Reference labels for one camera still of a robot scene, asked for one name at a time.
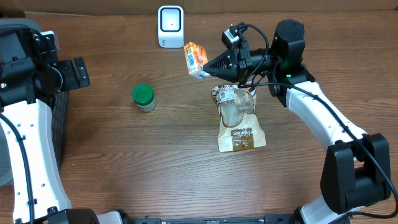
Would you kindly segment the orange Kleenex tissue pack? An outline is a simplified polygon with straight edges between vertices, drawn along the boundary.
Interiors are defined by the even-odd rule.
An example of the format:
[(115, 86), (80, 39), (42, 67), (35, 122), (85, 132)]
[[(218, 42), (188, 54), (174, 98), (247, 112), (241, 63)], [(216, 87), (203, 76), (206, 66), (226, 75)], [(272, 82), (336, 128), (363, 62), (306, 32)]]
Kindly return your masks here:
[(208, 63), (208, 57), (204, 47), (189, 42), (184, 45), (184, 54), (187, 63), (188, 74), (197, 78), (205, 79), (210, 76), (203, 69), (204, 64)]

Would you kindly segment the brown white snack pouch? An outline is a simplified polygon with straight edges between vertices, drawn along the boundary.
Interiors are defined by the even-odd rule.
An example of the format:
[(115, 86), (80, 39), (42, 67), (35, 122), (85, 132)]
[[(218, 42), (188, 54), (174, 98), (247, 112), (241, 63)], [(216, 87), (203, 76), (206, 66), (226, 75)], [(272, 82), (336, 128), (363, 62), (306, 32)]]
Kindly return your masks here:
[(242, 151), (266, 145), (265, 132), (259, 125), (256, 91), (236, 85), (219, 85), (211, 90), (220, 116), (218, 149)]

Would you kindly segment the green lid jar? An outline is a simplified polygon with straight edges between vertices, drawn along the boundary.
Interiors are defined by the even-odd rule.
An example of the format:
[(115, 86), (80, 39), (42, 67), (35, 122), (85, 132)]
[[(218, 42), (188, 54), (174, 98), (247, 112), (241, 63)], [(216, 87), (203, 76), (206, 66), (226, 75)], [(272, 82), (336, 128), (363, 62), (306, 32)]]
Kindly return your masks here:
[(134, 87), (132, 99), (142, 112), (151, 112), (157, 106), (157, 98), (150, 85), (141, 83)]

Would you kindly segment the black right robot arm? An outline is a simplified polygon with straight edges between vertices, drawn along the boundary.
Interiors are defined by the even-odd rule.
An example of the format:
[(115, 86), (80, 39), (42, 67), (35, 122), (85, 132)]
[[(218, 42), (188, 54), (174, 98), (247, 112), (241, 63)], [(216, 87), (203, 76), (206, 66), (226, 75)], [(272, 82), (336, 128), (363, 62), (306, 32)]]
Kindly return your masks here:
[(397, 197), (387, 139), (351, 123), (303, 64), (303, 24), (291, 19), (279, 22), (272, 40), (257, 50), (249, 48), (244, 36), (248, 27), (241, 22), (226, 29), (221, 38), (226, 51), (206, 63), (204, 71), (242, 89), (267, 86), (326, 151), (320, 196), (291, 215), (266, 216), (265, 222), (349, 223), (355, 215), (364, 215), (365, 207)]

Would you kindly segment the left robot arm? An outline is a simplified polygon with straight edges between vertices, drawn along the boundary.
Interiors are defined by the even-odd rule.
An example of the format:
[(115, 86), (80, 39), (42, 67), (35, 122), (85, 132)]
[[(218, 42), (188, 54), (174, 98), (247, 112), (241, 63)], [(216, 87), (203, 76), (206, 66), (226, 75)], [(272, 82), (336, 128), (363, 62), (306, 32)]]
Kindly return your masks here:
[(53, 32), (1, 26), (1, 127), (14, 181), (15, 223), (125, 223), (122, 211), (73, 208), (53, 148), (57, 93), (90, 85), (84, 60), (59, 60)]

